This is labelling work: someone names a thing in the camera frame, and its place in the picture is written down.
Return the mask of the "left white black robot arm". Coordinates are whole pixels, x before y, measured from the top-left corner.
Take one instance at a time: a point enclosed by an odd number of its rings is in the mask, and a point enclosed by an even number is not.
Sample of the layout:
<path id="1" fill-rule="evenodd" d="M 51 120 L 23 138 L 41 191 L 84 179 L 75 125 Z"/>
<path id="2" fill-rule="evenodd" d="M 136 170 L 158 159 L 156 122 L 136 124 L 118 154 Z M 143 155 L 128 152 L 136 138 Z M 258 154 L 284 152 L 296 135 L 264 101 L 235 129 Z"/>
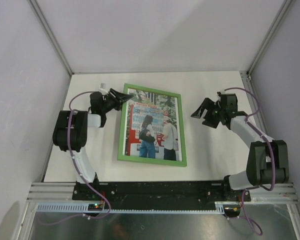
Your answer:
<path id="1" fill-rule="evenodd" d="M 72 108 L 72 103 L 78 97 L 89 95 L 88 110 Z M 68 105 L 69 110 L 61 110 L 54 127 L 52 141 L 62 152 L 69 155 L 74 165 L 77 182 L 86 184 L 83 194 L 90 200 L 100 196 L 101 188 L 94 184 L 98 181 L 87 151 L 88 128 L 103 128 L 107 121 L 107 113 L 121 111 L 123 104 L 132 99 L 131 94 L 122 93 L 110 88 L 98 91 L 84 91 L 74 96 Z"/>

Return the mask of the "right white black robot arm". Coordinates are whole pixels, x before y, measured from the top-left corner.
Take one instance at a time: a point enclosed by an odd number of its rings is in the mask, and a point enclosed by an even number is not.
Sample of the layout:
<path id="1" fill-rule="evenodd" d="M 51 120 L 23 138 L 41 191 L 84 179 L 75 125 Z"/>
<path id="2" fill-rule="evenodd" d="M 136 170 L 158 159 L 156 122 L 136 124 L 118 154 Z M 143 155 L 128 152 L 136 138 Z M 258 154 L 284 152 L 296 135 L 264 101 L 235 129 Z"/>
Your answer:
<path id="1" fill-rule="evenodd" d="M 218 93 L 217 101 L 206 97 L 192 118 L 202 119 L 210 128 L 227 127 L 237 134 L 249 148 L 246 169 L 228 175 L 220 188 L 221 196 L 232 201 L 239 190 L 263 188 L 272 191 L 276 184 L 289 180 L 288 146 L 283 140 L 268 136 L 248 120 L 248 114 L 238 110 L 238 98 L 234 93 Z"/>

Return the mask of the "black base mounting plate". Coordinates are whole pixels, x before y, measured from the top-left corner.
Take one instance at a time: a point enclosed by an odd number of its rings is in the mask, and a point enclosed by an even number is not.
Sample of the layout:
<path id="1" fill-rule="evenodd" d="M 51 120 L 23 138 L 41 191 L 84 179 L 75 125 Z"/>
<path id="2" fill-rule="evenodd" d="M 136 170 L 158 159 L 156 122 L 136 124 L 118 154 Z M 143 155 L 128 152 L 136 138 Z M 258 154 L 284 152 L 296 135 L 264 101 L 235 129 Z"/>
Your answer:
<path id="1" fill-rule="evenodd" d="M 139 181 L 97 182 L 90 186 L 76 182 L 72 199 L 75 201 L 100 201 L 105 197 L 112 207 L 133 207 L 179 210 L 189 205 L 191 209 L 207 209 L 215 202 L 250 202 L 249 193 L 232 190 L 222 180 L 215 181 Z"/>

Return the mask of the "left aluminium corner post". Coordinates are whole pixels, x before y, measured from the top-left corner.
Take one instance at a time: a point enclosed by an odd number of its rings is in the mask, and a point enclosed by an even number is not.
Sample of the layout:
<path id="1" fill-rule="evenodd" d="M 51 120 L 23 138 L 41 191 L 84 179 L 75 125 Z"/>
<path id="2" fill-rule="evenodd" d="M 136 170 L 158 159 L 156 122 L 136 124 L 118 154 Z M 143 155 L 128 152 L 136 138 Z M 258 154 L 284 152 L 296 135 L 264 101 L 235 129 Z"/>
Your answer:
<path id="1" fill-rule="evenodd" d="M 61 62 L 63 68 L 67 72 L 69 76 L 72 76 L 74 72 L 72 71 L 72 68 L 64 54 L 64 51 L 62 50 L 55 34 L 52 31 L 52 28 L 50 24 L 47 21 L 47 18 L 44 15 L 44 12 L 42 11 L 39 3 L 37 0 L 27 0 L 30 8 L 32 9 L 35 17 L 37 18 L 40 26 L 42 27 L 48 41 L 50 42 L 54 52 L 56 53 L 59 61 Z"/>

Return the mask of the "aluminium corner post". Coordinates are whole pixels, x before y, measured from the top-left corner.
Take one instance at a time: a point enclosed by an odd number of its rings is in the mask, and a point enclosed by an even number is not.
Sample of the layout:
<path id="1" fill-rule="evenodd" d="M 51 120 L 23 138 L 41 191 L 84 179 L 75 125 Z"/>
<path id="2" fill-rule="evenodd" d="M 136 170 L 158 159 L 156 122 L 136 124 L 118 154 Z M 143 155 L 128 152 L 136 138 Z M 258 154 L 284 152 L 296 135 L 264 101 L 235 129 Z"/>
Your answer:
<path id="1" fill-rule="evenodd" d="M 64 51 L 62 50 L 55 34 L 52 31 L 52 28 L 50 24 L 47 21 L 47 18 L 44 15 L 44 12 L 42 11 L 39 3 L 37 0 L 27 0 L 30 8 L 32 9 L 35 17 L 37 18 L 40 26 L 42 27 L 48 41 L 50 42 L 54 52 L 56 53 L 59 61 L 61 62 L 63 68 L 67 72 L 69 76 L 72 76 L 74 72 L 72 71 L 72 68 L 64 54 Z"/>
<path id="2" fill-rule="evenodd" d="M 278 10 L 274 20 L 272 21 L 264 39 L 262 40 L 261 45 L 259 46 L 251 64 L 249 65 L 248 69 L 246 70 L 246 74 L 251 76 L 253 71 L 255 70 L 258 63 L 261 61 L 263 55 L 266 53 L 267 49 L 271 45 L 274 37 L 276 36 L 278 30 L 280 29 L 281 25 L 283 24 L 285 18 L 287 17 L 290 9 L 294 5 L 295 0 L 284 0 L 280 9 Z"/>

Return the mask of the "right aluminium corner post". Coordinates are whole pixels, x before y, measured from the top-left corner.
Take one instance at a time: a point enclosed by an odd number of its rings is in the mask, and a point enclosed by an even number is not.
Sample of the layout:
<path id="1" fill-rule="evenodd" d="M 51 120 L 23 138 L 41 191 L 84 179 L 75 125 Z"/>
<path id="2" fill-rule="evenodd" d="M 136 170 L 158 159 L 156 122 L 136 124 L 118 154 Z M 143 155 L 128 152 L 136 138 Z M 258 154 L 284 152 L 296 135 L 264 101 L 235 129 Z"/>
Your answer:
<path id="1" fill-rule="evenodd" d="M 278 30 L 280 29 L 281 25 L 283 24 L 285 18 L 287 17 L 290 9 L 294 5 L 295 0 L 284 0 L 280 9 L 278 10 L 274 20 L 272 21 L 264 39 L 262 40 L 261 45 L 259 46 L 251 64 L 249 65 L 248 69 L 246 70 L 246 74 L 251 76 L 253 71 L 255 70 L 258 63 L 261 61 L 263 55 L 266 53 L 267 49 L 271 45 L 274 37 L 276 36 Z"/>

